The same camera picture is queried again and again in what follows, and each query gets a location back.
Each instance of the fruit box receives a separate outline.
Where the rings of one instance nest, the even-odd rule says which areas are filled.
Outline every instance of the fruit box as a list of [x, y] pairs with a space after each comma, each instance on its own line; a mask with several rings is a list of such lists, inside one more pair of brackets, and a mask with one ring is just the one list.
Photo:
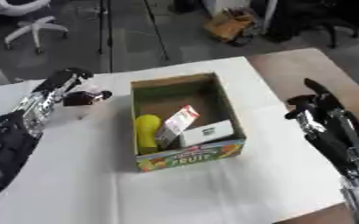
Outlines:
[[[190, 165], [241, 154], [245, 135], [236, 113], [214, 73], [202, 73], [160, 80], [141, 80], [131, 83], [134, 149], [137, 166], [143, 172]], [[180, 148], [179, 137], [168, 149], [140, 155], [137, 145], [136, 118], [158, 116], [162, 123], [182, 107], [191, 105], [199, 117], [187, 129], [230, 120], [234, 134], [209, 143]]]

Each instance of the tripod stand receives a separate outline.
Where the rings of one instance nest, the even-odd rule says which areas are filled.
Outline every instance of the tripod stand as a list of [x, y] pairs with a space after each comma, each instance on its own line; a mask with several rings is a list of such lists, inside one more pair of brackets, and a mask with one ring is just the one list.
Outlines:
[[[156, 36], [158, 38], [158, 42], [160, 44], [160, 47], [162, 49], [163, 57], [165, 60], [169, 60], [169, 56], [167, 54], [167, 50], [165, 49], [165, 44], [163, 43], [163, 39], [160, 36], [159, 29], [156, 24], [155, 16], [152, 13], [151, 7], [148, 4], [148, 0], [143, 0], [145, 8], [148, 11], [148, 15], [150, 17], [150, 20], [152, 21], [152, 25], [154, 28], [154, 31], [156, 33]], [[99, 0], [99, 48], [98, 53], [103, 53], [103, 27], [104, 27], [104, 11], [105, 7], [107, 7], [107, 21], [108, 21], [108, 39], [107, 39], [107, 47], [109, 48], [109, 72], [113, 73], [113, 24], [112, 24], [112, 9], [111, 9], [111, 0]]]

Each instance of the metal robotic hand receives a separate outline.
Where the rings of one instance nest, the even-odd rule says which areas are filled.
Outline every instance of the metal robotic hand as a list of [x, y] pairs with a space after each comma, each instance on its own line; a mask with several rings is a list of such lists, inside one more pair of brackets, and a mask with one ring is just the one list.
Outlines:
[[341, 192], [359, 223], [359, 121], [321, 84], [305, 79], [305, 85], [315, 94], [289, 99], [295, 109], [285, 118], [296, 119], [305, 139], [342, 175]]
[[81, 80], [92, 77], [92, 73], [79, 68], [58, 71], [22, 99], [12, 112], [0, 116], [0, 192], [18, 175], [36, 148], [56, 103], [91, 105], [95, 98], [111, 96], [109, 91], [103, 91], [106, 97], [88, 92], [69, 94]]

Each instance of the gray carpet floor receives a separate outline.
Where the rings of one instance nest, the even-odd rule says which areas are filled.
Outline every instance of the gray carpet floor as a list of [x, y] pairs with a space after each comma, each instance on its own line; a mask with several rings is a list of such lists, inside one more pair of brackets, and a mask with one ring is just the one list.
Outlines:
[[[328, 35], [324, 31], [306, 31], [281, 44], [257, 37], [248, 45], [235, 48], [216, 42], [202, 30], [203, 24], [208, 21], [208, 14], [202, 8], [175, 15], [167, 10], [171, 1], [149, 2], [170, 60], [162, 58], [144, 2], [112, 0], [115, 72], [315, 47], [359, 83], [359, 39], [352, 39], [347, 31], [339, 31], [340, 46], [337, 49], [327, 47]], [[97, 1], [53, 0], [50, 9], [32, 13], [34, 17], [54, 15], [59, 24], [70, 30], [68, 39], [62, 39], [55, 31], [43, 31], [41, 43], [45, 53], [39, 56], [34, 52], [32, 35], [18, 39], [13, 44], [13, 50], [4, 50], [3, 38], [17, 27], [14, 19], [4, 19], [5, 22], [0, 23], [0, 69], [11, 81], [43, 79], [64, 67], [83, 67], [94, 73], [107, 73], [108, 49], [103, 55], [96, 53], [99, 39], [98, 19], [94, 12], [96, 6]]]

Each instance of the chair base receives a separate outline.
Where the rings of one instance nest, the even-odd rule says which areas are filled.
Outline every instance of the chair base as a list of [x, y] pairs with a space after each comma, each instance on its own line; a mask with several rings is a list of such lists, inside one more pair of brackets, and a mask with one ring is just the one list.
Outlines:
[[63, 32], [63, 37], [65, 38], [68, 33], [68, 29], [65, 26], [53, 24], [50, 22], [54, 22], [54, 17], [43, 17], [38, 20], [36, 20], [33, 23], [19, 23], [21, 26], [17, 30], [15, 30], [13, 33], [9, 34], [5, 40], [5, 47], [7, 49], [11, 49], [11, 42], [15, 39], [20, 38], [21, 36], [25, 35], [28, 32], [32, 33], [32, 37], [35, 44], [35, 52], [37, 54], [40, 54], [43, 52], [42, 46], [39, 41], [39, 31], [40, 30], [54, 30], [54, 31], [60, 31]]

